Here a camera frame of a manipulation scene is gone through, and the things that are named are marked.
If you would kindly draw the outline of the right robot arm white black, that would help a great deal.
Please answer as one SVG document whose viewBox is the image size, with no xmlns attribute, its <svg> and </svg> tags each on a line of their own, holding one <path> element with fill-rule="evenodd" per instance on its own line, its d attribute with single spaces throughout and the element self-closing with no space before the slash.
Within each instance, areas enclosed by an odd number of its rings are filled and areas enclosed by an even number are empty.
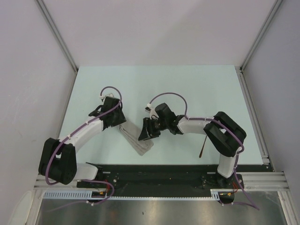
<svg viewBox="0 0 300 225">
<path fill-rule="evenodd" d="M 225 112 L 218 112 L 211 118 L 188 118 L 185 115 L 175 115 L 166 103 L 155 108 L 148 104 L 145 110 L 150 115 L 143 118 L 139 141 L 157 138 L 164 130 L 169 130 L 173 135 L 205 135 L 220 154 L 217 184 L 221 188 L 227 188 L 233 183 L 238 151 L 243 149 L 242 144 L 247 134 Z"/>
</svg>

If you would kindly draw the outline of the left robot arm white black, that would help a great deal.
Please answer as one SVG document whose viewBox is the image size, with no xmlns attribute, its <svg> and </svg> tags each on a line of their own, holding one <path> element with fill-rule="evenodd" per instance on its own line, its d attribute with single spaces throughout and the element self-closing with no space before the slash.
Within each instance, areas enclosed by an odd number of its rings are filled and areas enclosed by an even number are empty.
<svg viewBox="0 0 300 225">
<path fill-rule="evenodd" d="M 97 188 L 104 178 L 99 167 L 91 163 L 78 163 L 76 154 L 91 138 L 107 128 L 126 122 L 121 100 L 107 96 L 104 103 L 92 111 L 87 121 L 71 134 L 59 139 L 48 138 L 43 146 L 38 172 L 48 185 L 67 185 L 74 180 L 87 180 Z"/>
</svg>

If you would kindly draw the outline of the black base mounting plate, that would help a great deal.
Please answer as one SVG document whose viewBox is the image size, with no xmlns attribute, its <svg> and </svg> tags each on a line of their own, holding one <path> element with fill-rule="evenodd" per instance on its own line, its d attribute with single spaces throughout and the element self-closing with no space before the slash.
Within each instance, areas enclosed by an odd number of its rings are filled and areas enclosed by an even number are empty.
<svg viewBox="0 0 300 225">
<path fill-rule="evenodd" d="M 96 182 L 78 182 L 77 188 L 106 188 L 109 182 L 115 197 L 207 197 L 211 189 L 225 188 L 216 182 L 216 165 L 98 165 Z"/>
</svg>

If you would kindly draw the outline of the right aluminium corner post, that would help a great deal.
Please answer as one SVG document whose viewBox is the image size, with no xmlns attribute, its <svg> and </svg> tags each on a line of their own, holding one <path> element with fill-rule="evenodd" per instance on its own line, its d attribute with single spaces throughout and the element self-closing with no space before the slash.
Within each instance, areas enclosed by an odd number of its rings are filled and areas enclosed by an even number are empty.
<svg viewBox="0 0 300 225">
<path fill-rule="evenodd" d="M 253 44 L 251 45 L 248 53 L 245 56 L 245 59 L 243 60 L 242 64 L 240 65 L 239 69 L 241 72 L 244 72 L 246 69 L 248 63 L 250 62 L 251 58 L 253 57 L 255 51 L 257 50 L 260 42 L 262 41 L 263 37 L 266 35 L 269 27 L 271 26 L 273 20 L 275 19 L 278 11 L 281 9 L 284 0 L 276 0 L 274 4 L 272 5 L 265 21 L 263 22 L 257 36 L 255 37 L 255 40 Z"/>
</svg>

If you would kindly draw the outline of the copper fork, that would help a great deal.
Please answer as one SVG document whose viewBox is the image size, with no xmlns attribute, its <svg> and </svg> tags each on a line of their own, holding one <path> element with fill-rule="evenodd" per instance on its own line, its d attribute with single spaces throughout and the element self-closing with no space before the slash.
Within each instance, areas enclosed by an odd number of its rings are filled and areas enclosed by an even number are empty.
<svg viewBox="0 0 300 225">
<path fill-rule="evenodd" d="M 205 148 L 206 140 L 207 140 L 207 136 L 205 137 L 205 139 L 203 141 L 203 144 L 202 144 L 202 147 L 201 147 L 201 151 L 200 151 L 200 154 L 199 154 L 199 158 L 201 158 L 202 155 L 203 155 L 203 151 L 204 151 L 204 148 Z"/>
</svg>

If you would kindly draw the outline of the grey cloth napkin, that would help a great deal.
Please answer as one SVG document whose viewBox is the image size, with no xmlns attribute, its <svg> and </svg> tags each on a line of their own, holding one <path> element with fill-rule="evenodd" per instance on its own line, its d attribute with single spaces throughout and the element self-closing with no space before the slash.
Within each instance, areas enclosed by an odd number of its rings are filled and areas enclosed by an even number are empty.
<svg viewBox="0 0 300 225">
<path fill-rule="evenodd" d="M 151 140 L 138 140 L 142 130 L 131 121 L 120 124 L 119 131 L 140 156 L 143 156 L 154 146 L 154 143 Z"/>
</svg>

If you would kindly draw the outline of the aluminium front rail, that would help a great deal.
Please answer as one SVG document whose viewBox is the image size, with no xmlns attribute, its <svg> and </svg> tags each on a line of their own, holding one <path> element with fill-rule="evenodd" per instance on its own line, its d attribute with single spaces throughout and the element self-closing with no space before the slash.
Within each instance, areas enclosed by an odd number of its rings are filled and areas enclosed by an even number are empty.
<svg viewBox="0 0 300 225">
<path fill-rule="evenodd" d="M 289 186 L 283 172 L 237 172 L 243 179 L 246 191 L 289 191 Z M 37 176 L 35 190 L 83 190 L 76 187 L 77 182 L 68 185 L 56 184 L 49 186 L 42 175 Z"/>
</svg>

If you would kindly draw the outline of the aluminium corner post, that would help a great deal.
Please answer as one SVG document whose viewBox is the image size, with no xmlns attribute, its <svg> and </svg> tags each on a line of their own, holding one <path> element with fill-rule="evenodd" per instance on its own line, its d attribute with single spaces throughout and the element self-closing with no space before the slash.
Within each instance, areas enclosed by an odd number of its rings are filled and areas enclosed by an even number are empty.
<svg viewBox="0 0 300 225">
<path fill-rule="evenodd" d="M 245 59 L 243 60 L 242 64 L 240 65 L 239 69 L 241 72 L 244 72 L 246 69 L 248 63 L 250 62 L 251 58 L 253 57 L 255 51 L 257 50 L 260 42 L 262 41 L 263 37 L 266 35 L 269 27 L 271 26 L 273 20 L 275 19 L 278 11 L 281 9 L 284 0 L 276 0 L 274 4 L 272 5 L 265 21 L 263 22 L 257 36 L 255 37 L 255 40 L 253 44 L 251 45 L 248 53 L 245 56 Z"/>
<path fill-rule="evenodd" d="M 41 13 L 41 15 L 43 16 L 45 22 L 47 23 L 51 33 L 53 34 L 58 46 L 60 47 L 62 53 L 64 54 L 67 62 L 69 63 L 69 65 L 71 66 L 72 70 L 77 74 L 78 73 L 78 66 L 75 63 L 75 60 L 66 44 L 66 42 L 64 41 L 63 36 L 61 35 L 47 5 L 45 4 L 44 0 L 35 0 L 34 1 Z"/>
</svg>

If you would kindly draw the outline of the left aluminium corner post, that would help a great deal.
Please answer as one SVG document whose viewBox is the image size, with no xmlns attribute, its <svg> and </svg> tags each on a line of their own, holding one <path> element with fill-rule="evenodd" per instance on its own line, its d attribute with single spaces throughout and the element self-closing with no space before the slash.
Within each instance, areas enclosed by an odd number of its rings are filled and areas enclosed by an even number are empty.
<svg viewBox="0 0 300 225">
<path fill-rule="evenodd" d="M 53 34 L 58 46 L 60 47 L 62 53 L 64 54 L 67 62 L 69 63 L 69 65 L 71 66 L 72 70 L 77 74 L 78 73 L 78 66 L 75 63 L 75 60 L 66 44 L 66 42 L 64 41 L 63 36 L 61 35 L 47 5 L 45 4 L 44 0 L 35 0 L 34 1 L 41 13 L 41 15 L 43 16 L 45 22 L 47 23 L 51 33 Z"/>
</svg>

